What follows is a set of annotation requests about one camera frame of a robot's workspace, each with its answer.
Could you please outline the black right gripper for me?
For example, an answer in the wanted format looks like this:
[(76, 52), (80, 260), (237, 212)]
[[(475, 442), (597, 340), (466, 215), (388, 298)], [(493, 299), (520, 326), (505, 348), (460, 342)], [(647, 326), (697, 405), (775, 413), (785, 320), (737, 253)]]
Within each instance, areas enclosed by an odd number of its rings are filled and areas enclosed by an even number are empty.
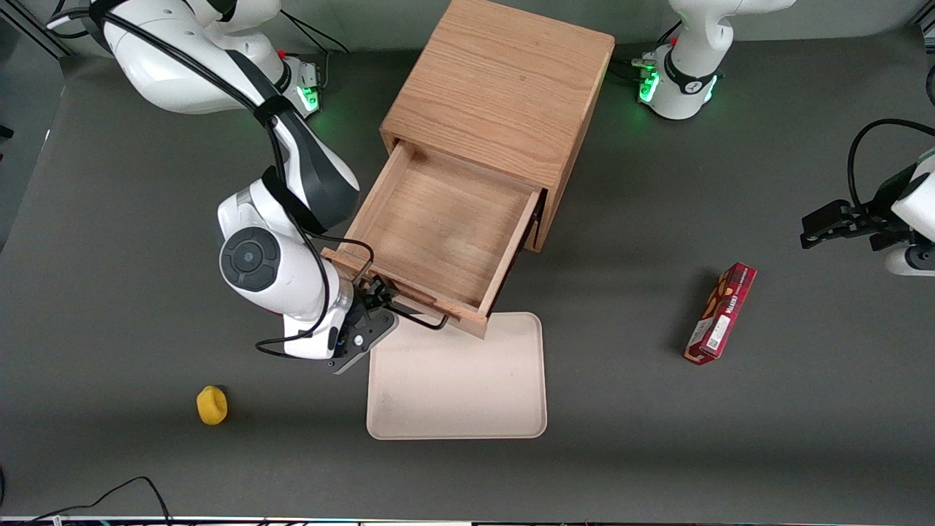
[(401, 310), (395, 306), (393, 286), (374, 278), (355, 297), (337, 336), (334, 356), (328, 360), (333, 374), (347, 372), (398, 327)]

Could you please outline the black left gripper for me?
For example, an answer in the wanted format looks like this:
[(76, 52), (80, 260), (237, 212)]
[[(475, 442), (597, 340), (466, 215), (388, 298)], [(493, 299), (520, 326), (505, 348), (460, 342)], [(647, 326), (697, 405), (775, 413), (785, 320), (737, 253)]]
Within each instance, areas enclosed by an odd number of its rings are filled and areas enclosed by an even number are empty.
[(891, 212), (892, 199), (872, 199), (860, 205), (846, 200), (828, 203), (802, 218), (801, 248), (809, 250), (829, 240), (869, 236), (874, 252), (899, 243), (913, 244), (912, 228)]

